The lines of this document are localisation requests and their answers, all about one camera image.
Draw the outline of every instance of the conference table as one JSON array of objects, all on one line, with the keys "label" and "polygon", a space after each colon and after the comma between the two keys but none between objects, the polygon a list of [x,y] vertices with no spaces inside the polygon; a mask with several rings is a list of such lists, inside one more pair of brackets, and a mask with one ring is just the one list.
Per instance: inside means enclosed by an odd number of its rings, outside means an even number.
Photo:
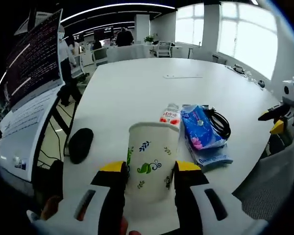
[{"label": "conference table", "polygon": [[[205,173],[210,183],[232,193],[258,162],[270,137],[272,121],[258,121],[277,104],[267,90],[212,62],[180,58],[148,58],[101,65],[90,80],[76,110],[72,136],[90,128],[94,139],[80,164],[64,159],[63,195],[91,183],[98,170],[126,161],[129,128],[159,121],[169,103],[215,107],[227,118],[231,136],[227,154],[233,163]],[[180,134],[178,160],[192,162]]]}]

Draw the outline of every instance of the person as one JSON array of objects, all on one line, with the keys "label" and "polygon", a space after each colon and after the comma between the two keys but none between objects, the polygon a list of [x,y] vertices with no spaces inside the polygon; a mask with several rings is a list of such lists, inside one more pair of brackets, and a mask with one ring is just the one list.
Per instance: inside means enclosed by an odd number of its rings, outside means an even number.
[{"label": "person", "polygon": [[61,72],[62,77],[65,82],[65,86],[61,88],[60,97],[61,97],[61,104],[64,106],[68,106],[70,95],[72,95],[73,99],[79,103],[80,99],[82,98],[81,93],[79,92],[76,81],[72,79],[71,75],[71,66],[76,67],[76,61],[73,57],[72,52],[70,51],[67,43],[64,38],[64,27],[60,25],[59,27],[59,60],[61,62]]},{"label": "person", "polygon": [[134,41],[133,35],[126,28],[122,28],[117,35],[116,45],[118,47],[130,46]]},{"label": "person", "polygon": [[95,42],[93,44],[92,50],[97,50],[97,49],[102,48],[102,45],[101,45],[100,41],[98,40],[98,37],[96,34],[94,35],[94,41]]},{"label": "person", "polygon": [[66,39],[66,42],[67,42],[67,44],[69,46],[69,49],[71,50],[72,54],[73,55],[78,55],[79,54],[79,52],[78,52],[79,44],[74,40],[73,35],[69,36]]}]

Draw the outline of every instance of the black mouse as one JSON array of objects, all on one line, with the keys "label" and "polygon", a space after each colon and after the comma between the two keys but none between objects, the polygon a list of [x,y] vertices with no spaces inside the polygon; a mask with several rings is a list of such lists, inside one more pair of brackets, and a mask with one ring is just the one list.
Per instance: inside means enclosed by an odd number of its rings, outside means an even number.
[{"label": "black mouse", "polygon": [[80,164],[87,157],[90,146],[94,138],[94,133],[91,129],[79,129],[70,139],[69,153],[71,162]]}]

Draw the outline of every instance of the floor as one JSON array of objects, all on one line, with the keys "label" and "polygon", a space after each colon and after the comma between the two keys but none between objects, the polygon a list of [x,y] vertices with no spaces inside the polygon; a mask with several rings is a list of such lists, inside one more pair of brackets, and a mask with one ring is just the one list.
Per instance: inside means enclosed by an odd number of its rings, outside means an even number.
[{"label": "floor", "polygon": [[[89,76],[86,77],[85,82],[78,84],[78,88],[81,93],[84,93],[88,82],[95,72],[95,67],[93,65],[86,66],[84,67],[84,71],[89,73]],[[68,107],[61,105],[60,101],[56,107],[59,114],[68,126],[71,123],[75,105],[72,97],[70,97],[70,101],[72,101],[72,103]],[[54,120],[53,117],[51,117],[38,157],[38,167],[49,169],[55,160],[61,160],[63,162],[63,150],[66,137],[67,135],[61,129],[58,123]]]}]

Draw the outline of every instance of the ceiling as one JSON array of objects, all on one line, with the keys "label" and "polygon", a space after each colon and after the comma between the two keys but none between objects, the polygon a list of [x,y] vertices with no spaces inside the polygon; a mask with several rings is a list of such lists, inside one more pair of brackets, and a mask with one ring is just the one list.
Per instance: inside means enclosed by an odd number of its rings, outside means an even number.
[{"label": "ceiling", "polygon": [[[250,3],[250,0],[233,0],[237,2]],[[76,13],[92,9],[95,7],[111,5],[116,3],[155,3],[175,8],[191,5],[195,3],[204,2],[204,0],[43,0],[43,1],[12,1],[6,4],[4,1],[0,1],[0,79],[5,72],[5,60],[12,50],[13,46],[20,39],[20,37],[13,36],[19,26],[29,16],[31,8],[35,8],[37,11],[53,13],[63,8],[62,19],[72,16]],[[218,0],[205,0],[205,4],[216,4]],[[118,22],[131,22],[134,21],[136,14],[149,14],[150,19],[154,19],[161,13],[167,14],[174,11],[174,9],[163,8],[158,6],[118,6],[109,7],[100,10],[94,10],[85,14],[71,18],[63,22],[63,26],[66,27],[66,34],[78,33],[88,28],[113,24]]]}]

